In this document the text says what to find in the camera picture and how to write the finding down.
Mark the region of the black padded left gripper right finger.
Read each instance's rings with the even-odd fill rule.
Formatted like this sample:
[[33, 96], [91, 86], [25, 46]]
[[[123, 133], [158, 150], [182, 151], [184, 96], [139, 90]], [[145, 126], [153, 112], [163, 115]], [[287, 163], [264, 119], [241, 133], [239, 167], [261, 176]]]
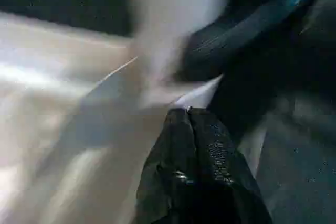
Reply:
[[223, 123], [191, 108], [197, 150], [197, 223], [271, 223], [272, 219], [243, 154]]

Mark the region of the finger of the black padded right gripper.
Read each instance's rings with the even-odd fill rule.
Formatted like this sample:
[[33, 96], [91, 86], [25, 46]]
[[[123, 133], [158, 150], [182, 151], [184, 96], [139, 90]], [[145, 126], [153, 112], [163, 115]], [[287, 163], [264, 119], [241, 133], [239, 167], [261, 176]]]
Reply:
[[182, 78], [214, 78], [225, 65], [262, 40], [287, 31], [311, 0], [268, 0], [241, 20], [218, 19], [193, 33], [181, 60]]

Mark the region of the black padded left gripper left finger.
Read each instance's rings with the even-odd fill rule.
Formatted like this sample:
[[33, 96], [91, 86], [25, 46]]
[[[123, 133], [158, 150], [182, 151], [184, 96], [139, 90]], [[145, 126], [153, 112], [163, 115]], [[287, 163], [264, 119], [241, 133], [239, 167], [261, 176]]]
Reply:
[[170, 109], [142, 169], [136, 223], [186, 223], [195, 173], [196, 148], [188, 112]]

